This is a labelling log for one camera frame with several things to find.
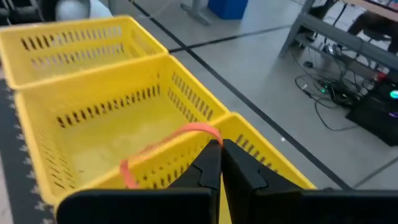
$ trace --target black cable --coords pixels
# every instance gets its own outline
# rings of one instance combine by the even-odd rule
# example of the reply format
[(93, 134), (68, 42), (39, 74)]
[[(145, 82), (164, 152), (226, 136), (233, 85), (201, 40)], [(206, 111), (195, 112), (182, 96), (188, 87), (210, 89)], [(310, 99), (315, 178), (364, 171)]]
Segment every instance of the black cable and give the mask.
[(359, 127), (358, 125), (354, 125), (354, 126), (350, 126), (350, 127), (346, 127), (346, 128), (338, 128), (338, 129), (331, 128), (329, 125), (326, 124), (326, 122), (321, 117), (321, 114), (318, 111), (317, 105), (318, 105), (318, 102), (314, 102), (315, 112), (317, 112), (317, 115), (318, 115), (319, 119), (321, 120), (322, 124), (325, 125), (325, 127), (327, 129), (329, 129), (330, 131), (347, 131), (347, 130), (351, 130), (351, 129)]
[(338, 70), (340, 70), (340, 77), (338, 78), (340, 81), (343, 81), (343, 77), (345, 76), (345, 72), (343, 72), (343, 70), (340, 67), (340, 64), (338, 63), (336, 57), (333, 57), (335, 59), (335, 62), (338, 66)]
[[(346, 10), (347, 5), (348, 5), (347, 2), (344, 3), (344, 6), (343, 6), (342, 10), (340, 11), (340, 13), (338, 14), (338, 16), (336, 17), (336, 19), (335, 19), (335, 21), (333, 22), (333, 25), (332, 25), (332, 26), (335, 26), (335, 25), (337, 24), (338, 20), (340, 19), (340, 17), (343, 15), (344, 11)], [(327, 40), (328, 40), (328, 39), (325, 37), (325, 38), (323, 39), (323, 43), (326, 44)]]
[[(359, 46), (359, 49), (356, 50), (357, 55), (359, 55), (360, 53), (362, 53), (363, 45), (364, 45), (364, 43), (365, 43), (365, 41), (364, 41), (362, 38), (359, 38), (359, 39), (361, 39), (361, 45)], [(347, 71), (347, 69), (349, 69), (349, 66), (351, 65), (351, 63), (353, 63), (358, 57), (359, 57), (359, 56), (353, 57), (348, 63), (346, 63), (346, 65), (345, 65), (345, 70), (346, 70), (346, 71)]]
[(348, 80), (348, 79), (346, 79), (347, 81), (349, 81), (349, 82), (351, 82), (354, 86), (355, 86), (355, 88), (358, 90), (358, 93), (361, 95), (361, 96), (364, 96), (364, 94), (362, 94), (361, 93), (361, 86), (358, 84), (358, 82), (356, 81), (356, 74), (353, 72), (353, 75), (354, 75), (354, 83), (352, 83), (352, 81), (351, 80)]
[(369, 80), (364, 80), (364, 81), (369, 82), (368, 85), (367, 85), (367, 86), (364, 86), (364, 82), (362, 82), (362, 85), (361, 85), (361, 86), (362, 86), (363, 88), (365, 88), (367, 91), (371, 91), (372, 89), (369, 89), (368, 87), (369, 87), (369, 86), (374, 87), (374, 82), (371, 82), (371, 81), (369, 81)]
[[(315, 75), (318, 76), (319, 78), (315, 78), (313, 74), (309, 73), (306, 69), (304, 69), (304, 68), (301, 66), (301, 64), (299, 63), (299, 61), (296, 59), (296, 57), (294, 56), (293, 52), (291, 51), (291, 49), (289, 49), (289, 52), (290, 52), (290, 54), (292, 55), (292, 57), (293, 57), (293, 59), (295, 60), (295, 62), (297, 63), (297, 65), (305, 72), (305, 74), (297, 76), (297, 77), (295, 78), (294, 82), (295, 82), (297, 88), (299, 88), (304, 94), (306, 94), (309, 98), (311, 98), (311, 99), (314, 101), (315, 112), (317, 113), (317, 115), (318, 115), (319, 119), (321, 120), (322, 124), (323, 124), (327, 129), (329, 129), (330, 131), (347, 131), (347, 130), (350, 130), (350, 129), (353, 129), (353, 128), (357, 128), (358, 126), (351, 126), (351, 127), (338, 128), (338, 129), (336, 129), (336, 128), (331, 128), (328, 124), (326, 124), (326, 122), (323, 120), (321, 114), (319, 113), (318, 104), (319, 104), (319, 105), (322, 105), (322, 106), (324, 106), (324, 107), (326, 107), (326, 108), (329, 108), (329, 109), (339, 108), (340, 105), (339, 105), (338, 103), (336, 103), (337, 101), (336, 101), (336, 96), (335, 96), (334, 89), (333, 89), (333, 88), (330, 88), (331, 92), (328, 93), (329, 98), (325, 98), (325, 97), (322, 97), (322, 96), (320, 96), (320, 95), (316, 95), (316, 94), (311, 93), (311, 92), (309, 92), (308, 90), (306, 90), (306, 88), (308, 87), (308, 83), (307, 83), (307, 81), (304, 79), (304, 77), (306, 77), (306, 76), (310, 77), (310, 78), (313, 80), (313, 85), (314, 85), (314, 87), (315, 87), (320, 93), (323, 93), (323, 94), (326, 94), (326, 93), (325, 93), (324, 91), (322, 91), (322, 90), (317, 86), (317, 84), (319, 84), (319, 85), (321, 85), (321, 86), (325, 86), (325, 85), (340, 85), (340, 86), (341, 86), (341, 85), (344, 85), (344, 86), (347, 87), (348, 89), (349, 89), (349, 87), (348, 87), (346, 84), (344, 84), (343, 81), (340, 81), (340, 80), (332, 80), (332, 79), (330, 79), (330, 78), (326, 78), (326, 77), (320, 75), (319, 73), (318, 73), (318, 74), (315, 74)], [(325, 72), (330, 72), (330, 73), (338, 74), (338, 73), (331, 72), (331, 71), (327, 71), (327, 70), (325, 70)], [(303, 84), (304, 84), (304, 85), (301, 86), (301, 85), (299, 84), (299, 80), (303, 80)], [(355, 84), (355, 83), (356, 83), (356, 77), (354, 77), (354, 82), (352, 82), (351, 80), (348, 80), (348, 79), (346, 79), (346, 78), (345, 78), (344, 80), (347, 80), (348, 82), (350, 82), (350, 84), (352, 84), (353, 86), (355, 86), (355, 87), (357, 88), (358, 92), (360, 91), (360, 88), (358, 88), (358, 84)], [(325, 104), (324, 101), (329, 101), (329, 102), (331, 102), (333, 105)]]
[(333, 74), (333, 75), (336, 75), (336, 74), (339, 75), (337, 72), (332, 72), (332, 71), (329, 71), (329, 70), (326, 70), (326, 69), (318, 68), (317, 56), (315, 56), (315, 57), (314, 57), (314, 60), (312, 60), (310, 48), (307, 47), (307, 49), (308, 49), (308, 54), (309, 54), (309, 56), (310, 56), (310, 61), (311, 61), (311, 62), (314, 61), (314, 66), (313, 66), (311, 69), (314, 69), (314, 70), (316, 70), (316, 71), (318, 71), (318, 72), (327, 72), (327, 73), (330, 73), (330, 74)]

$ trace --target floor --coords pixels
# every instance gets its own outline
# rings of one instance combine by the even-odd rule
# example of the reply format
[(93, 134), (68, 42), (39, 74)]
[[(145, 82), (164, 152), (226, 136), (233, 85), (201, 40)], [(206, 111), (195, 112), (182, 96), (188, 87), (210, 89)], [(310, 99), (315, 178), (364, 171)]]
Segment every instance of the floor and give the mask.
[[(293, 56), (277, 58), (303, 2), (250, 0), (242, 21), (222, 21), (205, 9), (211, 26), (184, 13), (181, 0), (137, 0), (139, 9), (122, 0), (114, 12), (135, 17), (229, 110), (242, 114), (319, 189), (398, 189), (398, 180), (392, 178), (398, 171), (398, 148), (361, 128), (342, 132), (325, 128), (313, 101), (295, 86), (295, 77), (303, 71)], [(340, 9), (337, 4), (326, 21), (332, 23)], [(346, 30), (359, 13), (360, 9), (349, 8), (337, 26)], [(377, 45), (386, 48), (385, 43)], [(315, 52), (293, 54), (300, 63), (315, 57), (319, 64), (325, 63)], [(320, 113), (334, 128), (353, 125), (343, 110), (320, 108)], [(11, 223), (2, 182), (0, 172), (0, 223)]]

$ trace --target white object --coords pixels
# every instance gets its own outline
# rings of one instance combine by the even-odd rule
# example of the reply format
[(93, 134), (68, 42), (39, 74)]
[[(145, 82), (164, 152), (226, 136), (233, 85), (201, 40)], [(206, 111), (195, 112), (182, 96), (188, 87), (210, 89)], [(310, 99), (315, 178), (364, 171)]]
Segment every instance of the white object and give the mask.
[(61, 0), (55, 7), (57, 21), (70, 21), (89, 18), (109, 18), (111, 11), (99, 0), (90, 0), (90, 8), (79, 0)]

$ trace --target basket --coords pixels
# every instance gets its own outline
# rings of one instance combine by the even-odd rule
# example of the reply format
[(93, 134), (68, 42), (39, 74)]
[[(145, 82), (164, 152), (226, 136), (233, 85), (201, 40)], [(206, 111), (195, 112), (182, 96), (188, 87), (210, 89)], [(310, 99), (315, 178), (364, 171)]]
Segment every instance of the basket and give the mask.
[(228, 112), (169, 55), (25, 88), (16, 93), (16, 108), (41, 196), (49, 204), (181, 125)]
[[(305, 178), (270, 142), (261, 136), (242, 116), (226, 114), (210, 125), (219, 129), (225, 139), (231, 139), (267, 167), (304, 189), (315, 186)], [(210, 135), (188, 133), (130, 163), (130, 170), (143, 189), (166, 188), (175, 181), (208, 144)], [(119, 169), (113, 169), (83, 189), (125, 189)], [(228, 203), (221, 184), (220, 223), (231, 223)]]
[(0, 54), (12, 89), (132, 58), (167, 54), (138, 22), (128, 16), (0, 31)]

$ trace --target rubber band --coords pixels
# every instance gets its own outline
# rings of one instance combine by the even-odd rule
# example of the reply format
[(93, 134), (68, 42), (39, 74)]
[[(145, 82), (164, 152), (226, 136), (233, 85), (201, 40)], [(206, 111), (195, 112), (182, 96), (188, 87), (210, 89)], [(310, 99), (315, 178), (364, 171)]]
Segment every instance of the rubber band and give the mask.
[(223, 139), (221, 138), (220, 132), (216, 128), (214, 128), (206, 123), (188, 123), (185, 126), (183, 126), (182, 128), (176, 130), (176, 132), (172, 133), (170, 136), (161, 140), (160, 142), (153, 144), (153, 145), (149, 145), (149, 146), (145, 147), (145, 149), (142, 150), (141, 152), (139, 152), (138, 154), (135, 154), (133, 156), (130, 156), (127, 159), (120, 161), (119, 171), (124, 180), (124, 183), (126, 184), (126, 187), (129, 189), (138, 189), (139, 188), (134, 174), (131, 174), (129, 172), (129, 161), (137, 160), (137, 159), (139, 159), (140, 155), (149, 153), (149, 152), (153, 151), (155, 148), (176, 138), (177, 136), (184, 134), (184, 133), (191, 132), (191, 131), (203, 131), (208, 134), (211, 134), (217, 139), (217, 141), (219, 142), (221, 147), (223, 147)]

